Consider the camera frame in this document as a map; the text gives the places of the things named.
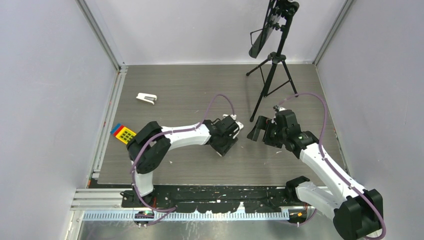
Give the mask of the white stapler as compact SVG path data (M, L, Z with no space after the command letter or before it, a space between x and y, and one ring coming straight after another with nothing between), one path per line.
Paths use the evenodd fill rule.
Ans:
M150 103L154 106L158 97L155 94L148 94L148 93L139 92L136 96L136 99L143 101L143 102L146 102L146 103Z

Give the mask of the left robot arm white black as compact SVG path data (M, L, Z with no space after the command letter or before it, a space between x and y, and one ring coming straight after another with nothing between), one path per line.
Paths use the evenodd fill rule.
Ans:
M169 151L187 146L209 145L223 157L238 141L243 128L244 125L234 114L179 127L149 122L126 145L132 162L130 173L136 191L135 202L141 207L148 207L153 202L153 171Z

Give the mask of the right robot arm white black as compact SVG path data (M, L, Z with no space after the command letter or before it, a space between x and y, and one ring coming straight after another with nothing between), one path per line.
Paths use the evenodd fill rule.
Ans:
M299 176L285 184L285 198L291 205L307 203L330 219L344 240L370 238L386 232L383 197L376 190L367 190L356 182L320 144L310 131L303 131L292 110L278 107L273 118L259 116L248 139L257 141L263 131L262 142L287 151L306 164L327 187L317 187L309 178Z

